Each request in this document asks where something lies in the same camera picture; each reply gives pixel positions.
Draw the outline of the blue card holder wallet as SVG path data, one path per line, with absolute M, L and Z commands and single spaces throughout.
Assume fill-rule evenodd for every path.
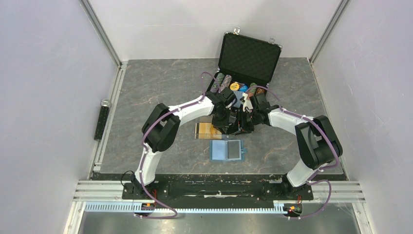
M 211 140 L 209 143 L 209 160 L 217 162 L 244 161 L 248 152 L 242 140 Z

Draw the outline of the clear plastic card box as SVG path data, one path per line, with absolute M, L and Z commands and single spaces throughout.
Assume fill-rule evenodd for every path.
M 212 116 L 199 117 L 195 120 L 194 139 L 199 140 L 232 140 L 234 135 L 227 135 L 212 125 Z

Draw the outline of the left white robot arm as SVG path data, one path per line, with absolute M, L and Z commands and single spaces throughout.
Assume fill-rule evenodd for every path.
M 175 106 L 160 103 L 142 127 L 143 152 L 135 172 L 137 183 L 134 192 L 140 198 L 152 195 L 155 172 L 162 152 L 175 141 L 179 127 L 189 121 L 215 114 L 219 119 L 227 119 L 227 112 L 236 102 L 236 95 L 228 88 L 220 93 L 203 93 L 194 100 Z

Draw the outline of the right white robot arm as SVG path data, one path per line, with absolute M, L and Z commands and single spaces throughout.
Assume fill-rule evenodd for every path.
M 283 129 L 297 138 L 300 159 L 282 177 L 281 192 L 288 199 L 294 199 L 301 192 L 301 186 L 309 183 L 317 173 L 339 165 L 343 153 L 342 145 L 326 116 L 307 117 L 270 105 L 265 94 L 240 99 L 242 108 L 241 126 L 252 131 L 255 125 Z

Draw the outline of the blue playing card deck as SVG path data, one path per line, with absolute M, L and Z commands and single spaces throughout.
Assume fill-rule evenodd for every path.
M 242 91 L 233 91 L 236 96 L 236 101 L 233 104 L 233 107 L 240 108 L 243 105 L 242 99 L 244 98 L 244 92 Z

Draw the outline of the green red chip row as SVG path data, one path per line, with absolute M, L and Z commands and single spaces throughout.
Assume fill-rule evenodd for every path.
M 256 90 L 257 90 L 257 84 L 256 83 L 251 83 L 250 84 L 250 86 L 249 86 L 249 88 L 248 88 L 248 90 L 247 90 L 247 93 L 249 94 L 249 95 L 254 95 L 255 93 L 256 93 Z

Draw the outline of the blue dealer button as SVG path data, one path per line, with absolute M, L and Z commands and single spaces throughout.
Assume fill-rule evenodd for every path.
M 248 89 L 248 86 L 247 86 L 247 85 L 243 85 L 242 87 L 239 88 L 239 91 L 241 91 L 241 92 L 246 92 L 247 89 Z

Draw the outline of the yellow dealer button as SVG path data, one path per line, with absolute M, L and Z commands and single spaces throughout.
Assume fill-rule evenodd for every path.
M 231 83 L 229 86 L 230 90 L 232 91 L 238 91 L 240 88 L 240 84 L 237 82 Z

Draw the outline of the pink grey chip row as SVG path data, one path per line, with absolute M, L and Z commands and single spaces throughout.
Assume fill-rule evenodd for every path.
M 226 75 L 226 76 L 224 77 L 221 85 L 220 85 L 219 92 L 221 92 L 221 91 L 223 91 L 225 88 L 227 88 L 227 87 L 230 85 L 231 81 L 232 81 L 232 76 L 231 76 L 231 75 Z

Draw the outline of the purple green chip row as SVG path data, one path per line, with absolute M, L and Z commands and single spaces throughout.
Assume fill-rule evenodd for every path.
M 218 75 L 217 75 L 210 91 L 213 92 L 213 93 L 219 92 L 219 89 L 221 87 L 221 84 L 222 84 L 224 78 L 225 78 L 225 75 L 223 73 L 218 73 Z

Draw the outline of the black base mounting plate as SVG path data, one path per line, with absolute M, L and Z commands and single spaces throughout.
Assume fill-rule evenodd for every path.
M 269 208 L 273 201 L 312 201 L 311 186 L 293 190 L 282 185 L 283 175 L 267 174 L 157 174 L 145 186 L 136 183 L 131 172 L 93 173 L 92 181 L 116 181 L 122 186 L 122 198 L 150 199 L 152 196 L 172 208 Z

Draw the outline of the black poker chip case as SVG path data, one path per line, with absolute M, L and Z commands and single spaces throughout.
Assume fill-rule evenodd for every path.
M 278 44 L 227 32 L 223 37 L 215 78 L 218 73 L 223 73 L 231 75 L 231 83 L 237 82 L 240 87 L 247 85 L 249 88 L 251 83 L 256 83 L 258 88 L 265 89 L 272 80 L 281 51 Z

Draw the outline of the black microphone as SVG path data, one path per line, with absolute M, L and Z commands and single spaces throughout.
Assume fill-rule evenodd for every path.
M 95 134 L 94 134 L 94 140 L 96 141 L 100 141 L 103 138 L 103 134 L 105 131 L 105 126 L 107 123 L 111 105 L 112 103 L 110 102 L 109 99 L 103 99 L 101 101 L 99 116 L 97 119 L 97 124 L 96 124 L 96 129 L 95 129 Z

